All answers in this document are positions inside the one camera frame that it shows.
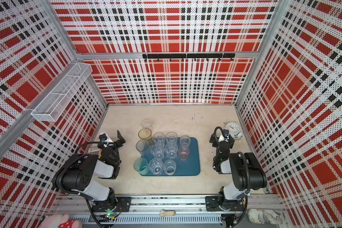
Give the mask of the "blue frosted plastic cup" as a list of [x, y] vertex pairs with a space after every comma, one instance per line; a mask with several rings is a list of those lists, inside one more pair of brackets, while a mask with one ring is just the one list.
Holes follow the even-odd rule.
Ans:
[[146, 139], [139, 140], [136, 143], [136, 149], [143, 158], [147, 160], [150, 160], [153, 158], [153, 155], [151, 153], [151, 144], [148, 140]]

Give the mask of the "yellow transparent plastic cup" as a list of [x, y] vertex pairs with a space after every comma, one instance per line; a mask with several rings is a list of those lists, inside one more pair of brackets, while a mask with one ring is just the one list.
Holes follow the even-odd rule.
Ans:
[[152, 130], [150, 128], [142, 128], [138, 132], [138, 137], [140, 139], [145, 139], [148, 140], [150, 143], [153, 143]]

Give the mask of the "green textured plastic cup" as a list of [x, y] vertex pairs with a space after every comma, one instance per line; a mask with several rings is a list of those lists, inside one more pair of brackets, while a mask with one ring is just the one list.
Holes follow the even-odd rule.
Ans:
[[134, 162], [134, 169], [142, 176], [146, 176], [149, 173], [148, 161], [140, 157]]

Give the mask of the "pink transparent plastic cup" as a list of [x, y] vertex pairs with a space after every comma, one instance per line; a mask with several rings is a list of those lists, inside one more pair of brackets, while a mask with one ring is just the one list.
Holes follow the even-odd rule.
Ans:
[[181, 146], [178, 149], [179, 158], [183, 161], [187, 160], [190, 155], [190, 148], [186, 146]]

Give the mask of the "clear faceted cup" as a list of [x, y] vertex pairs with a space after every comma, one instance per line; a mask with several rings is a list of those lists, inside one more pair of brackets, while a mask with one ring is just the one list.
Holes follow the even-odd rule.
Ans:
[[162, 144], [155, 144], [151, 147], [151, 154], [154, 158], [163, 160], [165, 156], [164, 146]]
[[154, 144], [160, 144], [162, 146], [165, 145], [165, 135], [164, 133], [157, 132], [153, 135]]

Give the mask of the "frosted clear plastic cup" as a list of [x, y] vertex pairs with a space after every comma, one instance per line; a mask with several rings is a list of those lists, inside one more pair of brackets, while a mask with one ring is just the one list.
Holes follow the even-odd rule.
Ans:
[[177, 168], [177, 165], [176, 165], [175, 160], [168, 159], [163, 163], [163, 171], [165, 174], [169, 176], [172, 176], [175, 174], [176, 168]]

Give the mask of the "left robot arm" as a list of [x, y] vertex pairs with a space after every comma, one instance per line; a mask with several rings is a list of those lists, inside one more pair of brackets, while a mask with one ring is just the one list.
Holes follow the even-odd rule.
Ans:
[[[118, 140], [113, 141], [105, 133], [99, 136], [98, 141], [86, 142], [76, 148], [75, 152], [56, 172], [52, 179], [53, 187], [68, 194], [79, 195], [99, 207], [96, 211], [104, 209], [112, 211], [120, 207], [114, 189], [103, 186], [93, 177], [114, 180], [120, 172], [122, 163], [119, 148], [126, 140], [117, 131]], [[101, 154], [80, 154], [78, 151], [90, 144], [96, 144]]]

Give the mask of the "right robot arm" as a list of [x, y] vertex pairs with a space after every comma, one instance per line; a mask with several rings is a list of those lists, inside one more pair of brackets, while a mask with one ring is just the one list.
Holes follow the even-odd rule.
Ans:
[[227, 129], [214, 129], [210, 143], [216, 148], [212, 167], [218, 174], [230, 174], [232, 182], [221, 187], [216, 197], [206, 197], [207, 211], [230, 211], [243, 204], [252, 191], [265, 188], [268, 180], [254, 153], [231, 153], [234, 139]]

